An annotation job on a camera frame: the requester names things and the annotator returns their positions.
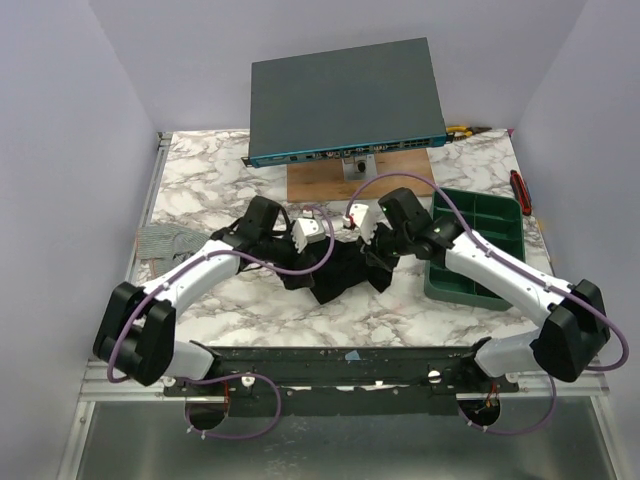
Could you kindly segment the black underwear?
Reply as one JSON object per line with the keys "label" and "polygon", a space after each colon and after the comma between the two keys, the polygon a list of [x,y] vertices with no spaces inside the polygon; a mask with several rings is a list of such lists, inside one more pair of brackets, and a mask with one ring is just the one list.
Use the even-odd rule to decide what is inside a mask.
{"label": "black underwear", "polygon": [[308,289],[315,300],[324,305],[360,284],[368,284],[376,292],[383,293],[391,285],[398,263],[397,257],[391,257],[387,262],[389,270],[378,264],[369,265],[355,241],[336,240],[331,257],[318,270],[307,275],[279,274],[278,277],[286,290]]}

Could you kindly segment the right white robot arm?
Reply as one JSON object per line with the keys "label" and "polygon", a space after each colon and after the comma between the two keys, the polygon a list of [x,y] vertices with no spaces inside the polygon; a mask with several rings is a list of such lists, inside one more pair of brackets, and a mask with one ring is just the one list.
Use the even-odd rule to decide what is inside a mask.
{"label": "right white robot arm", "polygon": [[408,188],[378,205],[385,224],[362,204],[352,205],[345,218],[358,230],[369,264],[390,270],[396,258],[413,255],[488,289],[536,326],[477,342],[459,370],[467,389],[480,392],[497,377],[528,371],[574,382],[608,342],[602,294],[593,283],[571,284],[530,267],[471,229],[458,211],[433,218]]}

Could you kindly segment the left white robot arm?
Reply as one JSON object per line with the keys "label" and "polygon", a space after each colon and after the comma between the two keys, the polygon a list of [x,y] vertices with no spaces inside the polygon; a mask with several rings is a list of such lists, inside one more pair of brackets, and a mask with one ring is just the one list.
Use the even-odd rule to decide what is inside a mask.
{"label": "left white robot arm", "polygon": [[112,383],[134,380],[149,386],[161,377],[187,380],[201,395],[222,380],[216,355],[175,339],[177,319],[214,286],[237,275],[252,258],[285,263],[295,248],[276,220],[286,217],[273,200],[257,196],[245,214],[210,237],[196,254],[144,286],[123,282],[111,293],[93,353],[107,364]]}

